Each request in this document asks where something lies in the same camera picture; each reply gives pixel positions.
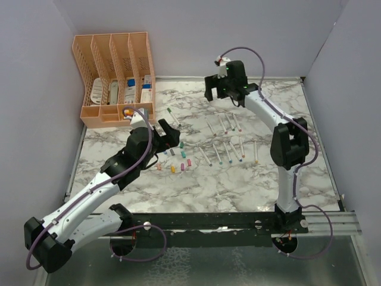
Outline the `pink cap marker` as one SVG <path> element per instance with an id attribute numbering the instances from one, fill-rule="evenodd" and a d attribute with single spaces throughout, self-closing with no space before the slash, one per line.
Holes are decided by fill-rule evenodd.
<path id="1" fill-rule="evenodd" d="M 236 125 L 237 130 L 238 130 L 239 132 L 242 132 L 242 128 L 241 128 L 241 126 L 240 126 L 240 124 L 239 124 L 239 122 L 238 122 L 238 119 L 237 119 L 235 113 L 232 113 L 232 116 L 233 116 L 233 120 L 234 120 L 234 122 L 235 122 L 235 125 Z"/>

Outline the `peach cap marker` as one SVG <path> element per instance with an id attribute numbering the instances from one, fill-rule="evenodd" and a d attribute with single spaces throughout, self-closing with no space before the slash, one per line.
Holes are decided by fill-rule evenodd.
<path id="1" fill-rule="evenodd" d="M 209 129 L 210 129 L 210 131 L 211 131 L 211 133 L 212 133 L 212 135 L 214 136 L 214 137 L 216 137 L 217 136 L 217 133 L 216 133 L 216 131 L 214 130 L 214 128 L 213 128 L 213 126 L 212 126 L 212 124 L 210 123 L 210 121 L 205 117 L 205 121 L 206 121 L 206 123 L 207 123 L 207 125 L 208 125 L 208 127 L 209 127 Z"/>

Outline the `grey cap marker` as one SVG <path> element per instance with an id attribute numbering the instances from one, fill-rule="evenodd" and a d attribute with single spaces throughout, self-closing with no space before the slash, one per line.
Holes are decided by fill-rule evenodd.
<path id="1" fill-rule="evenodd" d="M 207 162 L 207 165 L 209 165 L 209 167 L 213 166 L 210 159 L 206 155 L 205 151 L 199 145 L 198 145 L 198 149 L 199 149 L 200 153 L 202 154 L 203 158 L 205 159 L 205 161 Z"/>

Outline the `brown cap marker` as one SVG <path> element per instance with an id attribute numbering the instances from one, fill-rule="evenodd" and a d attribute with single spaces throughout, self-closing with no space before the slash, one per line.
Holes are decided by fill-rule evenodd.
<path id="1" fill-rule="evenodd" d="M 242 158 L 245 158 L 245 150 L 243 147 L 243 141 L 242 141 L 242 138 L 240 136 L 239 136 L 239 146 L 240 146 L 240 150 L 241 150 L 241 156 L 242 156 Z"/>

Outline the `teal cap marker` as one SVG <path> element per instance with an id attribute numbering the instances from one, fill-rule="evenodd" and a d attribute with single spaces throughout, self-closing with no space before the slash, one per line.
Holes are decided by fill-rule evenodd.
<path id="1" fill-rule="evenodd" d="M 218 149 L 217 149 L 216 145 L 215 145 L 214 143 L 212 143 L 212 146 L 213 146 L 214 151 L 215 151 L 215 153 L 216 153 L 216 156 L 217 156 L 217 158 L 218 158 L 218 162 L 219 162 L 219 164 L 222 165 L 222 164 L 223 164 L 223 161 L 222 161 L 222 159 L 221 159 L 221 157 L 220 157 L 220 154 L 219 154 L 219 152 L 218 152 Z"/>

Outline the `yellow cap marker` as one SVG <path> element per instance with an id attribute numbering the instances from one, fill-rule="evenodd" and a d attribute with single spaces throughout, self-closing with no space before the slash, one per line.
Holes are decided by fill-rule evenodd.
<path id="1" fill-rule="evenodd" d="M 258 148 L 256 141 L 254 141 L 254 162 L 255 164 L 258 164 Z"/>

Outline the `light blue marker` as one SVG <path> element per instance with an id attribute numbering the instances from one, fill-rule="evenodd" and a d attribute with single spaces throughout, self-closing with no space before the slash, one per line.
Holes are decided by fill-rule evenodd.
<path id="1" fill-rule="evenodd" d="M 227 154 L 228 161 L 229 161 L 230 164 L 232 164 L 233 161 L 232 161 L 232 158 L 230 156 L 230 152 L 229 152 L 229 149 L 227 147 L 227 144 L 225 142 L 223 142 L 223 145 L 224 145 L 224 149 L 225 149 L 226 154 Z"/>

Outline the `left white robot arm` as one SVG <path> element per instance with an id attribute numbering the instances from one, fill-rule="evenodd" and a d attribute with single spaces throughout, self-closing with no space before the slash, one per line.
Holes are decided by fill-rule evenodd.
<path id="1" fill-rule="evenodd" d="M 53 273 L 63 267 L 75 251 L 103 235 L 134 234 L 140 228 L 153 228 L 149 222 L 137 225 L 131 212 L 121 204 L 112 205 L 97 218 L 91 219 L 89 215 L 149 169 L 153 157 L 179 145 L 180 131 L 164 119 L 159 124 L 163 135 L 147 120 L 137 122 L 126 145 L 105 161 L 78 194 L 43 219 L 31 217 L 24 224 L 29 270 L 34 268 L 30 264 L 32 257 L 38 261 L 37 267 Z"/>

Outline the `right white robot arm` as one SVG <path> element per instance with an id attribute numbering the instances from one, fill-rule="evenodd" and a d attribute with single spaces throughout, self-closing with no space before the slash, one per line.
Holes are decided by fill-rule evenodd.
<path id="1" fill-rule="evenodd" d="M 295 226 L 295 219 L 301 217 L 299 179 L 297 167 L 305 163 L 309 153 L 308 136 L 296 124 L 307 128 L 302 117 L 292 120 L 287 113 L 264 97 L 261 88 L 248 83 L 242 61 L 232 61 L 226 57 L 216 61 L 218 73 L 205 78 L 205 97 L 213 100 L 212 89 L 218 98 L 230 98 L 238 106 L 253 112 L 272 131 L 270 156 L 279 170 L 279 192 L 275 204 L 277 216 L 274 228 L 287 233 Z"/>

